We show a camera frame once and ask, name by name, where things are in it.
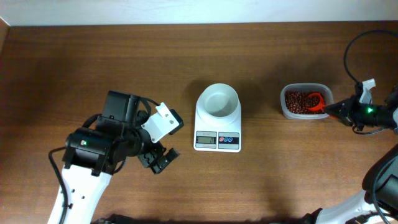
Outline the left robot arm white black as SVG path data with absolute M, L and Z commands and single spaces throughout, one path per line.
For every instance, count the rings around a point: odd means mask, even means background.
M 103 112 L 68 135 L 61 169 L 54 152 L 49 152 L 60 184 L 49 223 L 90 223 L 112 176 L 129 157 L 138 158 L 154 174 L 161 173 L 179 153 L 167 150 L 160 140 L 183 125 L 178 113 L 165 103 L 109 91 Z

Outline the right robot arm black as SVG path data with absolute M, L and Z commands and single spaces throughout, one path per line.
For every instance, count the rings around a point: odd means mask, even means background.
M 370 100 L 364 100 L 364 96 L 371 96 L 365 85 L 356 85 L 355 95 L 327 106 L 325 112 L 351 126 L 359 135 L 365 134 L 365 126 L 378 128 L 367 135 L 387 129 L 397 134 L 397 86 L 393 87 L 383 105 L 374 105 Z M 390 223 L 392 220 L 397 220 L 397 146 L 369 169 L 359 193 L 335 207 L 308 213 L 298 222 Z

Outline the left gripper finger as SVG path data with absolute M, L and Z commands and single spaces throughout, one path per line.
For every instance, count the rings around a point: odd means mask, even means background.
M 173 160 L 175 160 L 178 156 L 180 155 L 180 153 L 178 151 L 176 151 L 174 148 L 171 148 L 166 155 L 163 155 L 157 165 L 159 167 L 160 170 L 164 170 Z
M 165 168 L 165 162 L 164 161 L 155 161 L 152 163 L 149 168 L 154 174 L 160 174 L 164 168 Z

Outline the orange measuring scoop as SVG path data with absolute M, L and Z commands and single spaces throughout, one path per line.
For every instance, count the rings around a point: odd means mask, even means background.
M 334 99 L 330 99 L 320 92 L 311 92 L 304 98 L 305 116 L 307 119 L 331 118 L 337 120 L 336 116 L 326 112 L 326 107 L 331 106 Z

